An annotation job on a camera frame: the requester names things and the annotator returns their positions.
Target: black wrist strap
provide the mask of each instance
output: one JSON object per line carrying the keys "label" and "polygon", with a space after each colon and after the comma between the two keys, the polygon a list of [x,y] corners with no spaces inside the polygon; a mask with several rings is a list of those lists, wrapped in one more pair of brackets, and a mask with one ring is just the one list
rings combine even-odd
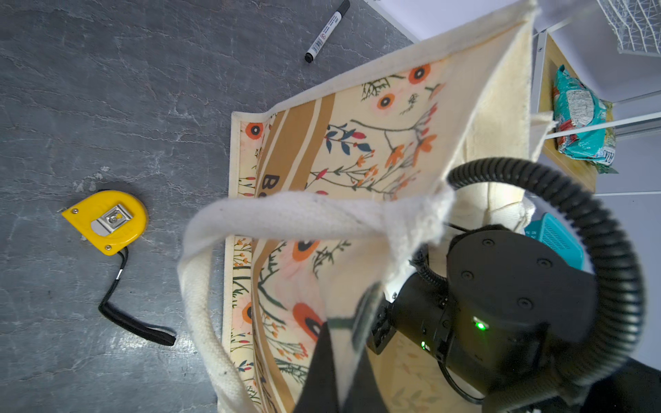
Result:
{"label": "black wrist strap", "polygon": [[120,271],[117,273],[117,277],[112,282],[112,285],[110,286],[110,289],[106,295],[103,297],[103,300],[101,300],[101,303],[98,305],[98,310],[108,320],[112,321],[123,329],[132,332],[136,336],[140,336],[145,340],[149,340],[157,344],[162,344],[164,346],[174,346],[176,337],[166,333],[165,331],[161,331],[172,331],[170,328],[145,324],[144,322],[131,317],[124,311],[115,307],[112,303],[108,302],[108,300],[110,300],[110,296],[112,296],[112,293],[114,293],[117,285],[120,283],[120,276],[122,275],[124,266],[128,261],[128,248],[124,247],[123,253],[120,251],[118,254],[122,257],[122,265],[120,265]]}

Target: canvas tote bag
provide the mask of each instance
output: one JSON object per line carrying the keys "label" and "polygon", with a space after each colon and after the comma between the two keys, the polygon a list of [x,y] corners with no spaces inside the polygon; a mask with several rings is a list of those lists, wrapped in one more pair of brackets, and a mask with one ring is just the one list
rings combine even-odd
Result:
{"label": "canvas tote bag", "polygon": [[[522,190],[478,184],[455,199],[445,179],[473,159],[539,155],[529,142],[552,121],[529,115],[533,12],[520,1],[266,113],[232,113],[229,199],[191,221],[178,267],[219,411],[292,412],[324,322],[342,402],[375,305],[410,275],[421,243],[446,248],[454,234],[444,220],[519,230],[529,222]],[[223,240],[217,335],[208,293]],[[440,274],[444,264],[432,263]],[[399,334],[370,361],[393,412],[476,410]]]}

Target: black marker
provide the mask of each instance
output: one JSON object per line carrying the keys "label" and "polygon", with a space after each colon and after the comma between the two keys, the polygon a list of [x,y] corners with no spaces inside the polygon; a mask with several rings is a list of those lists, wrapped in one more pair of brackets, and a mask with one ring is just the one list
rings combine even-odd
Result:
{"label": "black marker", "polygon": [[351,6],[349,0],[344,0],[337,9],[337,11],[333,13],[329,22],[326,24],[326,27],[324,27],[324,30],[322,30],[321,33],[319,33],[315,42],[312,43],[312,46],[310,46],[310,48],[307,50],[307,53],[305,54],[305,61],[307,63],[312,63],[315,57],[317,57],[317,53],[319,53],[321,46],[323,46],[324,43],[326,43],[326,40],[331,35],[333,29],[335,29],[335,26],[337,26],[340,20],[342,20],[342,17],[349,9],[349,6]]}

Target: black cable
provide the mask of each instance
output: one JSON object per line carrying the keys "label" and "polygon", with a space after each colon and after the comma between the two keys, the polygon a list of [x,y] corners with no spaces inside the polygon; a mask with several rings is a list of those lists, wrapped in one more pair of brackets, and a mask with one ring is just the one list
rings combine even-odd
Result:
{"label": "black cable", "polygon": [[447,226],[450,227],[450,228],[454,228],[454,229],[458,229],[458,230],[460,230],[460,231],[463,231],[463,232],[465,232],[465,233],[467,233],[467,232],[469,231],[468,229],[466,229],[466,228],[464,228],[464,227],[460,227],[460,226],[458,226],[458,225],[454,225],[453,223],[444,222],[443,224],[447,225]]}
{"label": "black cable", "polygon": [[123,329],[144,338],[145,340],[149,340],[151,342],[161,344],[163,346],[174,346],[176,337],[171,334],[168,334],[165,331],[162,331],[162,330],[172,331],[170,328],[163,326],[154,326],[152,324],[146,324],[144,322],[141,322],[135,319],[134,317],[131,317],[130,315],[126,314],[124,311],[118,309],[112,303],[108,302],[108,300],[110,300],[110,297],[112,296],[112,293],[115,292],[117,285],[120,283],[120,276],[122,275],[122,272],[124,271],[124,267],[126,266],[126,262],[128,261],[128,247],[124,247],[122,251],[117,252],[122,257],[120,270],[117,273],[117,276],[115,277],[114,281],[110,285],[108,292],[103,297],[100,304],[98,305],[99,312],[103,314],[108,320],[112,321],[113,323],[117,324]]}
{"label": "black cable", "polygon": [[473,403],[473,404],[482,404],[484,401],[483,398],[477,398],[469,395],[466,393],[459,385],[457,382],[454,381],[452,376],[450,375],[449,371],[446,368],[446,365],[441,363],[440,361],[438,362],[438,367],[441,368],[441,373],[443,373],[443,377],[446,378],[447,383],[450,385],[450,387],[457,393],[459,393],[459,396],[463,397],[464,400],[467,402]]}
{"label": "black cable", "polygon": [[556,355],[555,364],[488,394],[483,412],[506,412],[572,394],[626,363],[642,335],[644,285],[626,234],[602,203],[571,178],[523,159],[471,161],[454,168],[448,181],[456,190],[478,182],[501,182],[544,199],[576,229],[590,255],[598,286],[596,319],[585,341]]}

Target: floral print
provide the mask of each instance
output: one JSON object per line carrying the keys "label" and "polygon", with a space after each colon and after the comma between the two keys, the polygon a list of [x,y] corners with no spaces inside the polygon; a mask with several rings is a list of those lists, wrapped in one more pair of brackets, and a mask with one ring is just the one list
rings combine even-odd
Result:
{"label": "floral print", "polygon": [[[359,87],[362,95],[358,104],[366,110],[348,112],[345,117],[331,116],[305,190],[324,196],[360,191],[372,198],[397,199],[399,191],[416,180],[421,160],[434,150],[437,134],[429,124],[437,106],[428,102],[444,87],[438,81],[443,66],[442,62],[431,63]],[[272,116],[264,123],[241,123],[238,195],[242,197],[256,196],[260,179],[257,164],[274,119]],[[262,268],[253,271],[251,241],[246,237],[235,238],[232,354],[253,352],[251,357],[244,353],[241,357],[233,355],[233,360],[256,406],[274,411],[279,409],[264,386],[269,379],[263,374],[262,362],[254,355],[258,343],[253,340],[253,329],[256,324],[263,327],[262,343],[268,346],[292,395],[299,394],[321,325],[327,319],[319,291],[320,271],[334,265],[352,243],[347,240],[280,242]],[[257,277],[254,291],[252,277]],[[253,314],[259,314],[259,319],[253,320]],[[406,396],[405,393],[398,396],[401,403]],[[424,410],[423,396],[407,397],[408,404]]]}

